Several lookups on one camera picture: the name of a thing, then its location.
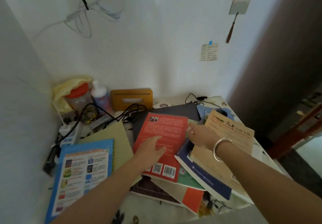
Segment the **red book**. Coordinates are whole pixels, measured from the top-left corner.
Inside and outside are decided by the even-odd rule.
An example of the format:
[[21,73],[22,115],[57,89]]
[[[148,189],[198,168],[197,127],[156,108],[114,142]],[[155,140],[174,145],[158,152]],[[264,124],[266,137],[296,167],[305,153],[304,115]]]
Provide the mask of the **red book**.
[[136,152],[142,142],[153,136],[162,136],[157,141],[155,148],[159,149],[166,146],[167,150],[154,166],[143,172],[143,175],[177,182],[180,163],[175,159],[175,154],[185,140],[187,127],[188,118],[184,116],[155,113],[147,115],[133,146],[133,152]]

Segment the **plastic jar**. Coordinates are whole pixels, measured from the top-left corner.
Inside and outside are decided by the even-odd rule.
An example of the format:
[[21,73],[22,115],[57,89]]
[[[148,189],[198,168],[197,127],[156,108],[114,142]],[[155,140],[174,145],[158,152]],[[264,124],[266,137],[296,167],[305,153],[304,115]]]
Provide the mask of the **plastic jar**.
[[[81,114],[82,110],[87,104],[93,103],[88,83],[84,83],[73,89],[69,95],[65,95],[64,97],[69,106],[76,112],[78,116]],[[96,117],[97,110],[95,106],[89,105],[82,115],[82,120],[84,123],[90,124],[96,119]]]

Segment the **white wall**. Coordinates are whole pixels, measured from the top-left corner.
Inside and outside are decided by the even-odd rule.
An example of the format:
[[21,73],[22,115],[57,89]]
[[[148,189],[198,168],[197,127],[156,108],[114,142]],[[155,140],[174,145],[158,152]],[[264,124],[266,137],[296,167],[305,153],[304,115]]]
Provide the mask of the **white wall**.
[[59,122],[49,73],[5,0],[0,13],[0,220],[28,223],[49,178],[42,165]]
[[322,137],[313,138],[296,152],[322,177]]
[[[79,1],[7,0],[29,37],[63,20]],[[231,2],[126,0],[118,23],[89,12],[91,39],[59,24],[33,46],[56,82],[90,74],[110,89],[151,87],[156,97],[192,91],[228,98],[278,0],[252,0],[226,44],[234,19],[228,15]],[[210,40],[220,43],[219,59],[200,62],[201,46]]]

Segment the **bracelet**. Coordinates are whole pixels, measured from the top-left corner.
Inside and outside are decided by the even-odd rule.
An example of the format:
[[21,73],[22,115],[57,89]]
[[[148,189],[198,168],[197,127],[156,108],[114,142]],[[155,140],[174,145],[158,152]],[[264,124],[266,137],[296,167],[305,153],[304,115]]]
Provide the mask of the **bracelet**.
[[212,150],[212,154],[213,154],[213,157],[216,159],[216,161],[222,161],[222,159],[220,159],[216,154],[216,149],[218,148],[218,145],[221,142],[231,142],[232,143],[232,141],[228,138],[221,138],[215,143],[215,146],[213,147],[213,150]]

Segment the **forearm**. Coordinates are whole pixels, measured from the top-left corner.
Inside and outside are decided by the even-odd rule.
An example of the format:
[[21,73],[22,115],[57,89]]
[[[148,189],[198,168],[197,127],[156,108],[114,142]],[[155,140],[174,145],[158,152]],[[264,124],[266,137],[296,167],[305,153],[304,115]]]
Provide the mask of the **forearm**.
[[131,184],[141,173],[134,158],[63,211],[52,224],[111,223]]
[[229,142],[216,152],[269,223],[322,220],[322,199],[315,194]]

